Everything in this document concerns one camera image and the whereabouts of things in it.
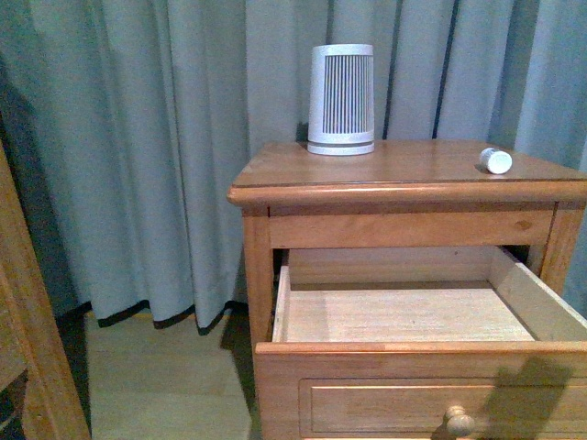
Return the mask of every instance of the wooden chair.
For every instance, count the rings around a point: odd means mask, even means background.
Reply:
[[[17,417],[26,438],[89,440],[82,406],[2,148],[0,390],[7,392],[15,409],[0,428],[6,428]]]

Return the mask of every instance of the white cap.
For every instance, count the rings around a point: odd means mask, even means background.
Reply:
[[[486,148],[481,153],[481,164],[491,174],[504,174],[512,168],[512,156],[497,148]]]

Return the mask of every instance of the nightstand top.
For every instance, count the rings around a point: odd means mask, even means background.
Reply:
[[[375,151],[333,157],[302,143],[267,144],[228,199],[247,205],[587,200],[587,174],[509,151],[503,175],[479,165],[491,145],[472,140],[376,141]]]

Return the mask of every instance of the small white object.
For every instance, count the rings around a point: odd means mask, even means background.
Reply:
[[[512,156],[497,148],[484,149],[479,161],[491,174],[504,174],[512,168]]]
[[[373,46],[312,50],[308,151],[349,156],[374,150]]]

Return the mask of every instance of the curtain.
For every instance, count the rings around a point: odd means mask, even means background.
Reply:
[[[207,326],[244,300],[225,194],[264,142],[307,136],[316,45],[373,45],[377,138],[587,171],[586,25],[582,0],[4,2],[0,111],[57,313],[76,292],[98,318],[148,300]],[[565,289],[583,314],[586,227]]]

